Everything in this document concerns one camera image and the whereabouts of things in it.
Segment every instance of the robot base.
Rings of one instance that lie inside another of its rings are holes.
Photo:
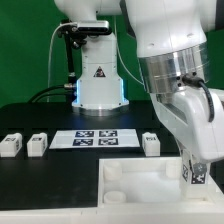
[[[116,107],[113,109],[86,109],[86,108],[82,108],[81,106],[77,107],[73,103],[72,110],[76,114],[83,114],[83,115],[93,116],[93,117],[94,116],[104,117],[104,116],[113,116],[113,115],[127,112],[129,110],[129,104],[124,104],[120,107]]]

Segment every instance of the green backdrop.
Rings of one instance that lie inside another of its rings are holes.
[[[47,87],[48,51],[51,35],[65,18],[53,0],[0,0],[0,107],[26,102]],[[113,18],[106,17],[112,26]],[[138,78],[135,40],[126,35],[121,16],[117,17],[121,54],[126,66]],[[212,79],[209,87],[224,88],[224,31],[207,34]],[[65,46],[56,38],[52,59],[52,84],[67,82]],[[81,74],[81,58],[74,52],[76,73]],[[118,72],[127,84],[129,100],[149,99],[143,87],[129,78],[118,61]]]

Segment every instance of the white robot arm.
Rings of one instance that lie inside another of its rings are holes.
[[[121,13],[118,0],[55,0],[55,3],[72,22],[85,25],[84,29],[88,29],[86,24],[91,24],[91,29],[98,29],[97,14]],[[85,42],[82,46],[82,76],[77,81],[73,111],[107,116],[126,110],[128,100],[124,98],[123,80],[117,74],[116,37],[113,33],[105,36],[90,34]]]
[[[122,6],[137,39],[145,90],[160,121],[174,135],[181,151],[188,152],[198,173],[205,171],[194,163],[208,164],[224,158],[224,113],[219,97],[212,92],[215,117],[208,122],[210,110],[204,92],[187,87],[184,78],[209,79],[204,31],[215,29],[221,15],[217,6],[220,2],[55,0],[72,21],[96,20],[97,14],[120,14]]]

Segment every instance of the small white block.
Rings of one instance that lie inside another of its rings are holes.
[[[28,157],[41,157],[47,148],[47,134],[34,134],[27,143]]]
[[[160,141],[156,134],[149,132],[143,134],[142,147],[146,156],[160,156]]]
[[[22,148],[22,135],[19,133],[7,135],[0,143],[1,157],[15,157]]]

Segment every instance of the black table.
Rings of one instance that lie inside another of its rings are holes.
[[[130,103],[128,112],[111,117],[72,113],[67,103],[10,104],[0,109],[0,140],[21,133],[23,148],[15,158],[0,160],[0,210],[96,207],[100,158],[145,157],[142,147],[49,150],[41,158],[28,158],[26,143],[36,133],[57,130],[136,129],[156,133],[161,156],[178,156],[173,136],[158,121],[150,101]],[[224,164],[213,164],[211,175],[224,190]]]

